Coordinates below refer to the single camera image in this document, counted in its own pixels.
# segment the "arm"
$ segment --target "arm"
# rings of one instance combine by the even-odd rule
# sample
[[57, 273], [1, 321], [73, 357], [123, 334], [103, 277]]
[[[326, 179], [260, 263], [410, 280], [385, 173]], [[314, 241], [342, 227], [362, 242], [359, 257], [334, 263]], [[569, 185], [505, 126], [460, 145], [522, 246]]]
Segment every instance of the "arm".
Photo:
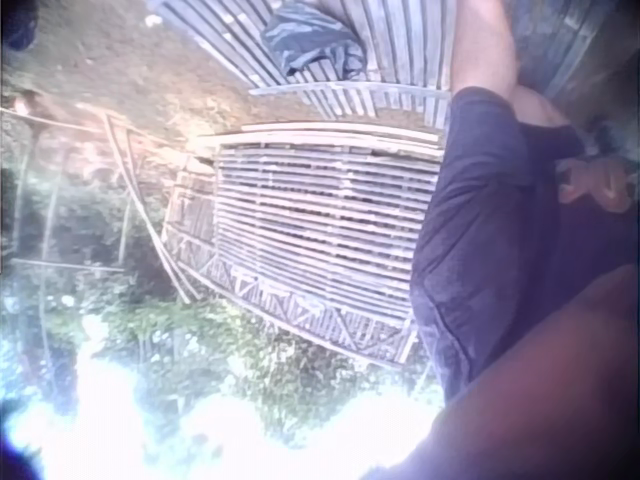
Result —
[[609, 478], [638, 438], [637, 275], [596, 280], [487, 370], [434, 423], [413, 471]]
[[452, 91], [491, 90], [509, 101], [518, 64], [503, 0], [458, 0]]

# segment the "dirt ground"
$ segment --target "dirt ground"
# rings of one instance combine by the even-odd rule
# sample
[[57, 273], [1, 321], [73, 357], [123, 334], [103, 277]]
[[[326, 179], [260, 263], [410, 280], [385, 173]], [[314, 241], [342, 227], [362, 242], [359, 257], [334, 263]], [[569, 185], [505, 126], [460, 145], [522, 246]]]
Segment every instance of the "dirt ground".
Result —
[[[106, 109], [174, 146], [193, 135], [246, 123], [318, 119], [295, 96], [249, 96], [244, 85], [172, 26], [147, 27], [151, 12], [144, 0], [41, 4], [36, 43], [4, 59], [5, 88], [29, 88], [69, 104]], [[638, 48], [638, 18], [637, 2], [620, 0], [556, 99], [579, 126], [598, 113], [614, 118], [627, 130], [632, 147], [638, 142], [638, 76], [630, 56]], [[620, 73], [625, 62], [626, 73]], [[423, 127], [416, 114], [380, 113], [374, 123]]]
[[251, 98], [191, 39], [168, 25], [147, 27], [143, 0], [41, 3], [35, 44], [4, 59], [5, 85], [116, 112], [179, 142], [245, 123], [316, 118], [295, 98]]

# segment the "bright sky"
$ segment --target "bright sky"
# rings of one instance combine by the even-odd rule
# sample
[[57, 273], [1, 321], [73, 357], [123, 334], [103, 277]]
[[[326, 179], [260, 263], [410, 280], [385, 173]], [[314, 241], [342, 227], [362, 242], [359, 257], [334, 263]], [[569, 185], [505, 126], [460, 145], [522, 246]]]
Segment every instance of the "bright sky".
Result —
[[[148, 432], [134, 401], [135, 376], [92, 358], [107, 332], [95, 317], [83, 323], [90, 340], [78, 354], [76, 417], [56, 417], [49, 406], [32, 405], [13, 422], [12, 440], [41, 446], [45, 480], [178, 480], [175, 472], [145, 465]], [[307, 448], [290, 450], [263, 435], [250, 404], [211, 397], [183, 419], [182, 433], [206, 435], [223, 447], [223, 455], [198, 464], [186, 480], [356, 480], [373, 465], [405, 458], [438, 411], [399, 392], [363, 395], [316, 432]]]

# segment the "person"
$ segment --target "person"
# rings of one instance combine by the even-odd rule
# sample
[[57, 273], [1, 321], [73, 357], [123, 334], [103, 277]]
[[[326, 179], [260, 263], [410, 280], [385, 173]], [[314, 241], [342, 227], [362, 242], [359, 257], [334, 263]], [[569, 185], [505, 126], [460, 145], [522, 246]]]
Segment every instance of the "person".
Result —
[[640, 453], [632, 172], [586, 158], [517, 67], [503, 1], [458, 0], [450, 129], [411, 279], [446, 407], [371, 478], [626, 478]]

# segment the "dark plastic bag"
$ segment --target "dark plastic bag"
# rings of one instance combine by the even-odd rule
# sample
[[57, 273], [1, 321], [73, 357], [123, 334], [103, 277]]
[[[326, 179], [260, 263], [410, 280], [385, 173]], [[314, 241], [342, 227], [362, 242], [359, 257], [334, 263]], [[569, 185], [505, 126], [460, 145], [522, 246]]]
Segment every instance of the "dark plastic bag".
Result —
[[285, 3], [275, 11], [262, 41], [286, 75], [327, 58], [340, 80], [366, 68], [364, 48], [356, 35], [338, 20], [304, 3]]

